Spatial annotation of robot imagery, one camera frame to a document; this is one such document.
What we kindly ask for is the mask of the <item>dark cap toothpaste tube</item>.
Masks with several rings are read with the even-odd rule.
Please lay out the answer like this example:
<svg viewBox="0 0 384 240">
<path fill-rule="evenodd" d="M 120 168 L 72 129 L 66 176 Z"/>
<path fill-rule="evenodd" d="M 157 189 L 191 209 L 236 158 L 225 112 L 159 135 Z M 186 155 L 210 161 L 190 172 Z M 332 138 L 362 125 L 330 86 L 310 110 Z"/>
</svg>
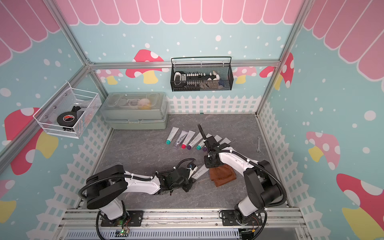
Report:
<svg viewBox="0 0 384 240">
<path fill-rule="evenodd" d="M 203 176 L 205 173 L 207 173 L 208 171 L 209 171 L 209 169 L 206 168 L 205 165 L 203 165 L 201 168 L 199 168 L 199 169 L 197 170 L 196 173 L 193 174 L 192 178 L 193 178 L 194 180 L 198 180 L 200 177 L 202 177 L 202 176 Z"/>
<path fill-rule="evenodd" d="M 231 143 L 231 140 L 229 140 L 228 138 L 224 138 L 220 144 L 230 144 Z"/>
</svg>

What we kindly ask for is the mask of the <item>teal cap toothpaste tube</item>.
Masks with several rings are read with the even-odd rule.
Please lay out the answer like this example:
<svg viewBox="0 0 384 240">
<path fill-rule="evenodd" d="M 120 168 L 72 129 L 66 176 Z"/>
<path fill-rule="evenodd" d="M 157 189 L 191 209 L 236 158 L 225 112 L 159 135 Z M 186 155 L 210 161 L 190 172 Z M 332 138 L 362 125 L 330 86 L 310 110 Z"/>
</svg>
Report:
<svg viewBox="0 0 384 240">
<path fill-rule="evenodd" d="M 166 144 L 170 145 L 173 138 L 175 137 L 176 133 L 178 132 L 179 128 L 173 127 L 170 134 L 167 137 Z"/>
<path fill-rule="evenodd" d="M 200 143 L 197 145 L 197 150 L 201 150 L 203 147 L 205 146 L 205 140 L 204 139 L 202 139 L 201 141 L 200 141 Z"/>
</svg>

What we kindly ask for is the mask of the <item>brown microfiber cloth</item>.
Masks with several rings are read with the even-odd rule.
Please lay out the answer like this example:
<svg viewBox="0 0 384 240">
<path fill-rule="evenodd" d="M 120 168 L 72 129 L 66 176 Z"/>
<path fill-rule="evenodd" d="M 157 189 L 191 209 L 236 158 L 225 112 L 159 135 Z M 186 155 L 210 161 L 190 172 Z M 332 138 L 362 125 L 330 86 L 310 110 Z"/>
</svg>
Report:
<svg viewBox="0 0 384 240">
<path fill-rule="evenodd" d="M 210 179 L 216 187 L 225 185 L 237 179 L 235 171 L 229 165 L 222 165 L 216 168 L 210 168 Z"/>
</svg>

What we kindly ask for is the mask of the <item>purple cap toothpaste tube top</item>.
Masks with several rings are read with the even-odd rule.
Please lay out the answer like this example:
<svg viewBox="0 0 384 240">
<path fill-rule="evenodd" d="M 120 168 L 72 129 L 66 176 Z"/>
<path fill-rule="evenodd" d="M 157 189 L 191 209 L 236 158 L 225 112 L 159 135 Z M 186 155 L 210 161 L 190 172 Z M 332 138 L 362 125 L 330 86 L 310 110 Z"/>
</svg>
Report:
<svg viewBox="0 0 384 240">
<path fill-rule="evenodd" d="M 196 144 L 198 144 L 203 139 L 202 134 L 198 133 L 194 139 L 187 145 L 187 149 L 191 150 Z"/>
</svg>

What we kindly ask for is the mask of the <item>red cap toothpaste tube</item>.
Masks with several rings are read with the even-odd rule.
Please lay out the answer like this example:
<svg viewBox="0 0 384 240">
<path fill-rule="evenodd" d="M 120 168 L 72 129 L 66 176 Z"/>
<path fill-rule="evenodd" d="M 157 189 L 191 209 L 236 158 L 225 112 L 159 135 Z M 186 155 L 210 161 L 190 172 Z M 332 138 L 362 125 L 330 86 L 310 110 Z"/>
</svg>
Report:
<svg viewBox="0 0 384 240">
<path fill-rule="evenodd" d="M 189 144 L 189 142 L 191 141 L 191 139 L 194 137 L 195 135 L 195 132 L 194 131 L 189 131 L 188 134 L 186 135 L 183 143 L 182 143 L 182 149 L 185 149 L 187 147 L 187 145 Z"/>
</svg>

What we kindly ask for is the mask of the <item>silver foil toothpaste tube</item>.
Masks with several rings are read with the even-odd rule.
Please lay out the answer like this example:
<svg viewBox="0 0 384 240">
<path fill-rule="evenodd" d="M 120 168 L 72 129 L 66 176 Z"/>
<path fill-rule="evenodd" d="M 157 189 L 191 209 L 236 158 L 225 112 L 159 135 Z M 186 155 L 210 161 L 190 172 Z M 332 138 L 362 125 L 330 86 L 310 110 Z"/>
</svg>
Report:
<svg viewBox="0 0 384 240">
<path fill-rule="evenodd" d="M 175 148 L 180 147 L 187 135 L 188 135 L 188 132 L 181 131 L 180 135 L 178 136 L 178 138 L 177 138 L 177 140 L 176 140 L 176 142 L 174 144 L 174 147 Z"/>
</svg>

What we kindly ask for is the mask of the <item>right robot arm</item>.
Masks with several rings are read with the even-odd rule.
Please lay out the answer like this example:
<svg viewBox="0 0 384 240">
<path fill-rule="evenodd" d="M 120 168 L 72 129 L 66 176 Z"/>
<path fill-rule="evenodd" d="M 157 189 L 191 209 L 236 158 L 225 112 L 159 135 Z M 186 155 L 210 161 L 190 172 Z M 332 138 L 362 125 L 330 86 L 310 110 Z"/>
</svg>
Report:
<svg viewBox="0 0 384 240">
<path fill-rule="evenodd" d="M 233 213 L 240 225 L 248 223 L 266 208 L 277 207 L 287 201 L 287 191 L 268 161 L 249 159 L 229 144 L 220 144 L 214 137 L 207 137 L 200 124 L 198 128 L 208 153 L 204 156 L 206 169 L 228 165 L 244 177 L 247 197 L 235 206 Z"/>
</svg>

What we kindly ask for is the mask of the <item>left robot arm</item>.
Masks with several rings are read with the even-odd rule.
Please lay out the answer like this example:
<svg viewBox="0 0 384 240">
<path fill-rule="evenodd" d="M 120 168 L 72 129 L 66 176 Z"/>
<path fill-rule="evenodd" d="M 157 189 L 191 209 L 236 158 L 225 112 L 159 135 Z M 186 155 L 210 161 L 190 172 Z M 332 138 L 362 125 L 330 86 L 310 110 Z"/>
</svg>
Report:
<svg viewBox="0 0 384 240">
<path fill-rule="evenodd" d="M 181 160 L 171 170 L 155 172 L 152 176 L 143 176 L 124 170 L 115 165 L 86 180 L 78 195 L 86 201 L 88 210 L 99 210 L 109 221 L 124 220 L 128 212 L 118 197 L 123 193 L 145 193 L 148 195 L 172 194 L 176 189 L 188 192 L 193 183 L 192 176 L 197 171 L 195 159 Z"/>
</svg>

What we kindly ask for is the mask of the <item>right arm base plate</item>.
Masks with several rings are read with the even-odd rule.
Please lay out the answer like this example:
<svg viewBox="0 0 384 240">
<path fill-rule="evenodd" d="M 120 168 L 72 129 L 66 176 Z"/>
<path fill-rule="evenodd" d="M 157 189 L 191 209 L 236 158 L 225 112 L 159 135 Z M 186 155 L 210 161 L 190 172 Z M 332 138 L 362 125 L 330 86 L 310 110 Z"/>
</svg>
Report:
<svg viewBox="0 0 384 240">
<path fill-rule="evenodd" d="M 223 226 L 261 226 L 263 223 L 259 213 L 253 212 L 249 216 L 244 216 L 239 210 L 220 210 L 219 218 Z"/>
</svg>

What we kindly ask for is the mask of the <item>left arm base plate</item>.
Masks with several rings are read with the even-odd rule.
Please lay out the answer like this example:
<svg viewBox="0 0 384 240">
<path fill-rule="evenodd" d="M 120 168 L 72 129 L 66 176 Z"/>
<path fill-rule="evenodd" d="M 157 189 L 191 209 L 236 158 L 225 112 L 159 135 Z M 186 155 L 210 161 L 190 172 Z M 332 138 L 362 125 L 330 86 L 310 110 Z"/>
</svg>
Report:
<svg viewBox="0 0 384 240">
<path fill-rule="evenodd" d="M 140 227 L 143 221 L 144 211 L 126 211 L 124 215 L 115 219 L 109 220 L 107 217 L 102 217 L 102 227 Z"/>
</svg>

